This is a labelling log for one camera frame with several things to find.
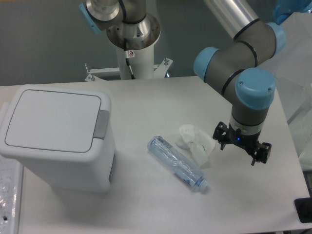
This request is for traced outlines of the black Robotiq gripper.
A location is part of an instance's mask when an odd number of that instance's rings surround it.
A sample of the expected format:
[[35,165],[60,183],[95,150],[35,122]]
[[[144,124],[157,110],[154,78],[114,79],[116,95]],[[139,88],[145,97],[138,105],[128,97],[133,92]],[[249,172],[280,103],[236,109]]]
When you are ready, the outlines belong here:
[[267,142],[259,143],[259,135],[262,124],[246,126],[235,121],[230,121],[229,128],[224,122],[219,122],[214,130],[213,139],[220,144],[224,150],[227,144],[233,144],[244,149],[252,157],[251,165],[256,162],[266,164],[271,153],[272,145]]

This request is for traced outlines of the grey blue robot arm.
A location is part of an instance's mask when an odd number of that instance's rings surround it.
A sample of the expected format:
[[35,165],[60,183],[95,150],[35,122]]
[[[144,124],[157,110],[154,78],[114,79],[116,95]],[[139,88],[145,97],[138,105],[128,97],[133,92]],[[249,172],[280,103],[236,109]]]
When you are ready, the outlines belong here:
[[[229,49],[203,49],[194,72],[232,105],[228,125],[220,122],[213,138],[224,148],[233,144],[253,162],[266,163],[271,144],[259,142],[274,99],[275,79],[259,65],[276,55],[286,36],[275,23],[263,23],[244,0],[208,0],[206,5],[233,39]],[[155,78],[154,44],[160,37],[157,19],[143,0],[84,0],[79,10],[93,33],[103,31],[115,46],[122,79]]]

